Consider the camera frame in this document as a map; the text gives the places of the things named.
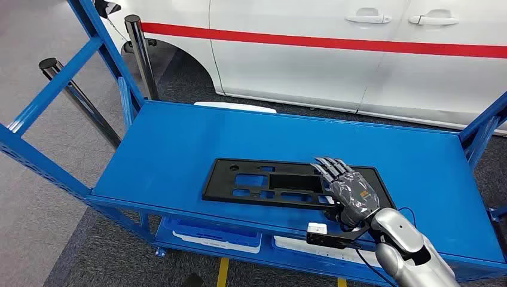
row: car door handle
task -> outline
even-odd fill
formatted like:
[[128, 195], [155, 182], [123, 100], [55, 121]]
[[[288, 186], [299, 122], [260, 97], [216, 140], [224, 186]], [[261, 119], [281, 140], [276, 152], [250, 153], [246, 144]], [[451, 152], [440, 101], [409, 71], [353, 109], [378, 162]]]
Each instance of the car door handle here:
[[425, 15], [416, 15], [408, 18], [408, 21], [416, 25], [453, 25], [458, 24], [459, 20], [454, 17], [437, 18]]
[[361, 23], [375, 23], [375, 24], [386, 24], [391, 22], [393, 18], [387, 15], [376, 15], [376, 16], [358, 16], [358, 15], [349, 15], [345, 16], [345, 20], [351, 22], [361, 22]]

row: blue shelf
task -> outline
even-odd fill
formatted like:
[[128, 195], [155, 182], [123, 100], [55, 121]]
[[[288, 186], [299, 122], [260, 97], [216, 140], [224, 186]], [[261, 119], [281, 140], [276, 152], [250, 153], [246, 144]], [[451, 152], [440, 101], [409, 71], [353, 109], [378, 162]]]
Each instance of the blue shelf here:
[[[155, 244], [165, 248], [180, 249], [216, 257], [227, 257], [272, 267], [332, 277], [342, 277], [375, 285], [388, 286], [385, 281], [365, 265], [325, 257], [316, 259], [315, 257], [305, 254], [297, 255], [290, 251], [281, 251], [273, 247], [272, 240], [273, 236], [264, 234], [262, 236], [260, 252], [258, 254], [252, 254], [183, 241], [174, 236], [172, 230], [167, 229], [164, 224], [158, 226], [155, 236]], [[377, 268], [377, 270], [390, 278], [382, 269]]]
[[505, 263], [457, 133], [146, 101], [88, 199], [305, 238], [309, 221], [336, 224], [316, 210], [204, 201], [201, 190], [217, 157], [318, 155], [376, 167], [441, 254]]

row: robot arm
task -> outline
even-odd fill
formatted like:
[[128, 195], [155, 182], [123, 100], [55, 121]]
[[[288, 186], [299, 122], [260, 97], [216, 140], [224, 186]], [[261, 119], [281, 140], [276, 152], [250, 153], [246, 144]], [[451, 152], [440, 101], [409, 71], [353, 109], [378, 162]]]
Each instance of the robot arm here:
[[378, 211], [371, 228], [381, 233], [375, 249], [377, 260], [399, 286], [459, 286], [454, 272], [428, 238], [397, 210]]
[[[361, 226], [363, 230], [368, 229], [377, 242], [375, 255], [378, 262], [399, 286], [459, 286], [452, 269], [428, 238], [397, 210], [381, 209], [376, 192], [360, 173], [339, 159], [318, 157], [316, 160], [320, 164], [311, 165], [322, 174], [340, 202], [337, 221], [351, 229]], [[308, 234], [307, 241], [318, 244], [309, 240], [314, 235]]]

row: yellow floor marking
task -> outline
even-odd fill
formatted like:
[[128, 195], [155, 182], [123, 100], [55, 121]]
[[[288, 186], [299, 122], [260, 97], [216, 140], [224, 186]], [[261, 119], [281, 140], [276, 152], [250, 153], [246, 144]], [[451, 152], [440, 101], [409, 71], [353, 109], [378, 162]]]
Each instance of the yellow floor marking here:
[[225, 287], [228, 269], [229, 269], [229, 258], [220, 259], [220, 269], [218, 270], [218, 280], [216, 281], [216, 287]]
[[336, 286], [338, 287], [347, 287], [347, 280], [344, 278], [338, 278], [336, 282]]

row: black cable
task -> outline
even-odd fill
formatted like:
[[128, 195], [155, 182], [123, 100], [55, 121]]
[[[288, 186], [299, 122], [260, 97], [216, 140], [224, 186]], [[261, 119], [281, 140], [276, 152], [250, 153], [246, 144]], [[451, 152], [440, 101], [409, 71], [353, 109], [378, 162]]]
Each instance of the black cable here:
[[391, 281], [389, 281], [384, 275], [380, 274], [380, 272], [378, 272], [377, 270], [375, 270], [375, 268], [373, 268], [373, 266], [371, 266], [367, 261], [366, 259], [364, 259], [363, 255], [361, 255], [361, 253], [359, 252], [359, 249], [356, 249], [356, 252], [358, 253], [359, 257], [361, 258], [361, 260], [366, 264], [366, 266], [368, 266], [371, 271], [375, 272], [376, 275], [379, 275], [382, 279], [384, 279], [389, 285], [393, 286], [393, 287], [396, 287], [396, 285], [394, 285]]
[[416, 227], [416, 228], [417, 228], [417, 224], [416, 224], [416, 215], [415, 215], [415, 213], [412, 211], [412, 209], [410, 209], [410, 208], [408, 208], [408, 207], [402, 207], [402, 208], [398, 209], [398, 211], [402, 211], [402, 210], [404, 210], [404, 209], [406, 209], [406, 210], [410, 211], [410, 213], [412, 213], [412, 218], [414, 219], [414, 227]]

